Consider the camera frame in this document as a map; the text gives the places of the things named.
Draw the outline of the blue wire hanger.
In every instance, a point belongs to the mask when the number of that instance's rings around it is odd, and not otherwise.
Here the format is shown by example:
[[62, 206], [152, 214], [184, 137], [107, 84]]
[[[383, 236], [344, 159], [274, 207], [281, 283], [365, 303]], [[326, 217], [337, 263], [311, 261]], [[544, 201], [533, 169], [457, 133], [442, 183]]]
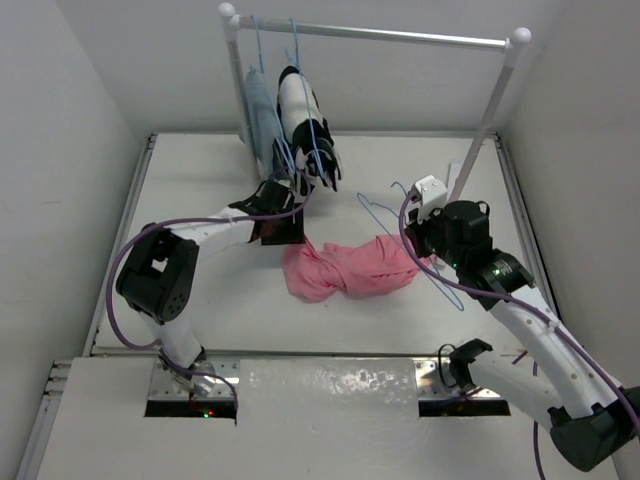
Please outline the blue wire hanger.
[[[370, 200], [364, 193], [357, 192], [356, 199], [359, 204], [367, 211], [369, 216], [378, 224], [378, 226], [387, 234], [392, 237], [392, 240], [398, 245], [402, 246], [402, 242], [395, 238], [395, 234], [379, 219], [376, 215], [375, 209], [381, 209], [392, 214], [396, 219], [399, 218], [399, 214], [393, 210], [390, 206]], [[429, 258], [430, 270], [438, 277], [441, 277], [441, 273], [445, 268], [445, 264], [438, 260], [435, 255]], [[434, 279], [432, 276], [426, 274], [429, 281], [438, 289], [438, 291], [451, 303], [458, 311], [464, 312], [465, 306], [461, 298], [455, 293], [455, 291], [448, 285], [443, 284], [441, 281]]]

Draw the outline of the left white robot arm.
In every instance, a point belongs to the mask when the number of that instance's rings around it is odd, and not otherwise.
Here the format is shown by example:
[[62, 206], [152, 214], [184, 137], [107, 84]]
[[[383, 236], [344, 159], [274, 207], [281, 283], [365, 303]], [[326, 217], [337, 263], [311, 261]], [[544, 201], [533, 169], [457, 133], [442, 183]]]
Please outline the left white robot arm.
[[[295, 191], [266, 180], [248, 198], [208, 217], [145, 225], [117, 254], [108, 275], [106, 307], [119, 341], [132, 350], [159, 348], [168, 368], [192, 375], [206, 358], [185, 314], [198, 262], [229, 247], [260, 242], [294, 245], [305, 240], [304, 207]], [[153, 342], [128, 340], [117, 325], [113, 295], [152, 324]]]

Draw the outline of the black and white hanging garment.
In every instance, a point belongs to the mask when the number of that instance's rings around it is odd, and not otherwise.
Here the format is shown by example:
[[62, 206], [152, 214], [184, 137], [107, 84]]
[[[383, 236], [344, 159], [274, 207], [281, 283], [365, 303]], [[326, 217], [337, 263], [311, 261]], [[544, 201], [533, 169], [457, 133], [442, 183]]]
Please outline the black and white hanging garment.
[[276, 108], [296, 174], [302, 180], [300, 193], [307, 194], [306, 179], [337, 192], [343, 178], [340, 156], [315, 92], [294, 65], [280, 74]]

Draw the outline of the metal base plate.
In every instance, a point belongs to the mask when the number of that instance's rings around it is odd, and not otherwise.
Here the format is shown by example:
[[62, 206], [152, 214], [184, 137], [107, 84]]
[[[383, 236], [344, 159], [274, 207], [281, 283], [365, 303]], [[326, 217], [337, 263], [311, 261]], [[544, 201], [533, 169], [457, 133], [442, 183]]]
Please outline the metal base plate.
[[231, 360], [209, 359], [196, 364], [204, 375], [187, 379], [176, 373], [162, 359], [153, 367], [147, 399], [149, 401], [216, 401], [233, 400], [239, 385], [239, 363]]
[[497, 393], [487, 388], [454, 385], [449, 373], [449, 356], [427, 356], [413, 359], [416, 390], [419, 400], [502, 400]]

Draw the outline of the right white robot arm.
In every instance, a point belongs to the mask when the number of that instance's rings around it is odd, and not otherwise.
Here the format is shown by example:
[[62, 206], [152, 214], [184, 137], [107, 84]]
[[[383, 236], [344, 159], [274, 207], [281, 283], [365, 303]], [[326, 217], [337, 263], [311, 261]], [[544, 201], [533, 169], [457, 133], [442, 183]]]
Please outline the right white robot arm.
[[421, 269], [435, 255], [457, 279], [445, 285], [467, 293], [514, 335], [543, 376], [522, 373], [486, 341], [472, 339], [448, 355], [443, 381], [485, 387], [548, 432], [562, 457], [589, 472], [639, 436], [639, 390], [624, 387], [593, 359], [550, 309], [531, 273], [496, 248], [490, 207], [459, 200], [428, 206], [417, 194], [400, 209], [400, 238]]

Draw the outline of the pink t shirt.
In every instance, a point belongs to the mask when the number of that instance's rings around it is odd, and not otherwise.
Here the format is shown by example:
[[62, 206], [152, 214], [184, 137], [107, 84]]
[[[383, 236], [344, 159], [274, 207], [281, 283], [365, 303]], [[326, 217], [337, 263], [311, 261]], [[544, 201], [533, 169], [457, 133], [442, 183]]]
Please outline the pink t shirt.
[[409, 285], [419, 272], [397, 235], [378, 235], [348, 247], [325, 243], [321, 250], [310, 240], [290, 245], [282, 259], [289, 293], [319, 303], [337, 292], [353, 298], [386, 295]]

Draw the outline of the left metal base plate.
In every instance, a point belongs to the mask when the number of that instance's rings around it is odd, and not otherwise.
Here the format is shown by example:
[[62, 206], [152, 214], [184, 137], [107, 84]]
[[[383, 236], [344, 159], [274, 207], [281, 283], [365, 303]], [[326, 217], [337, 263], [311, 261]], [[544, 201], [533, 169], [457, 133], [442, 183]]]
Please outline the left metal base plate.
[[233, 400], [239, 385], [239, 363], [231, 360], [209, 359], [196, 364], [204, 375], [187, 379], [176, 373], [162, 359], [153, 367], [147, 399], [149, 401], [216, 401]]

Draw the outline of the light blue hanging garment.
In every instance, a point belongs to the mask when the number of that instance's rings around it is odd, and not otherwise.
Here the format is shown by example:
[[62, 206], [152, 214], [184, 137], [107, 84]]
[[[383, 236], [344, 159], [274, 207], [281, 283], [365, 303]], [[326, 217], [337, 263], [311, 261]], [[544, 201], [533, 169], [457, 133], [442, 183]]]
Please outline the light blue hanging garment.
[[279, 168], [279, 121], [264, 74], [253, 67], [245, 77], [245, 94], [255, 153], [266, 178]]

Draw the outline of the white clothes rack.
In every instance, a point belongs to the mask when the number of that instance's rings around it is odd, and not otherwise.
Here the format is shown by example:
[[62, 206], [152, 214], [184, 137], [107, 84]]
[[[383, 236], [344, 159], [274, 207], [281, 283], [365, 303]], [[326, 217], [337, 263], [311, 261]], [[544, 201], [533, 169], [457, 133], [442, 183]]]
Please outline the white clothes rack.
[[531, 31], [524, 27], [514, 30], [510, 37], [500, 40], [317, 23], [298, 23], [294, 20], [260, 20], [237, 14], [235, 7], [227, 2], [218, 6], [218, 14], [222, 23], [236, 101], [240, 112], [240, 131], [242, 132], [245, 144], [251, 152], [255, 151], [255, 146], [252, 138], [250, 116], [245, 93], [244, 73], [237, 40], [237, 34], [242, 29], [251, 29], [256, 32], [267, 31], [292, 33], [296, 36], [313, 35], [403, 44], [451, 46], [457, 48], [493, 50], [501, 52], [504, 55], [502, 68], [492, 89], [480, 124], [473, 136], [464, 161], [462, 162], [460, 172], [453, 184], [453, 189], [449, 196], [451, 201], [457, 200], [461, 197], [470, 173], [475, 165], [482, 143], [485, 137], [489, 134], [494, 117], [516, 68], [517, 62], [520, 59], [523, 50], [531, 41]]

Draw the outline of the blue hanger with striped garment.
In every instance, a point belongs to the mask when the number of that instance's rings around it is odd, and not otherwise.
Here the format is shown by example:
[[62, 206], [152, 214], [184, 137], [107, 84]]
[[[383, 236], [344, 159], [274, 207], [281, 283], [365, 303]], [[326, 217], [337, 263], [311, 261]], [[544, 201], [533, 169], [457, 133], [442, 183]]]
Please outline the blue hanger with striped garment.
[[312, 143], [312, 148], [313, 148], [313, 155], [315, 157], [315, 162], [316, 162], [316, 166], [317, 166], [317, 172], [320, 178], [322, 178], [325, 174], [325, 169], [322, 165], [322, 160], [320, 157], [320, 152], [317, 146], [317, 141], [316, 141], [316, 135], [315, 135], [315, 129], [314, 129], [314, 124], [313, 124], [313, 116], [312, 116], [312, 112], [311, 112], [311, 105], [310, 105], [310, 98], [309, 98], [309, 93], [308, 93], [308, 89], [307, 89], [307, 81], [306, 78], [304, 76], [304, 72], [302, 69], [302, 64], [301, 64], [301, 60], [300, 60], [300, 50], [299, 50], [299, 36], [298, 36], [298, 29], [297, 29], [297, 23], [295, 21], [294, 18], [290, 18], [289, 19], [290, 25], [291, 25], [291, 29], [292, 29], [292, 33], [293, 33], [293, 37], [294, 37], [294, 61], [295, 61], [295, 67], [298, 70], [298, 75], [301, 79], [301, 86], [302, 86], [302, 90], [303, 90], [303, 94], [304, 94], [304, 98], [305, 98], [305, 105], [306, 105], [306, 111], [307, 111], [307, 117], [308, 117], [308, 121], [309, 121], [309, 130], [310, 130], [310, 135], [311, 135], [311, 143]]

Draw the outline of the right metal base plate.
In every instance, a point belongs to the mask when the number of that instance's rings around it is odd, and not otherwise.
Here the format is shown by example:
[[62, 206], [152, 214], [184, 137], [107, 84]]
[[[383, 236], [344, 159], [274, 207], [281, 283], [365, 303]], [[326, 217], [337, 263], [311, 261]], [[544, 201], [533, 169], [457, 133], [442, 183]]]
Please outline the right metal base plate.
[[497, 393], [487, 388], [454, 385], [449, 373], [449, 356], [427, 356], [413, 359], [416, 390], [419, 400], [502, 400]]

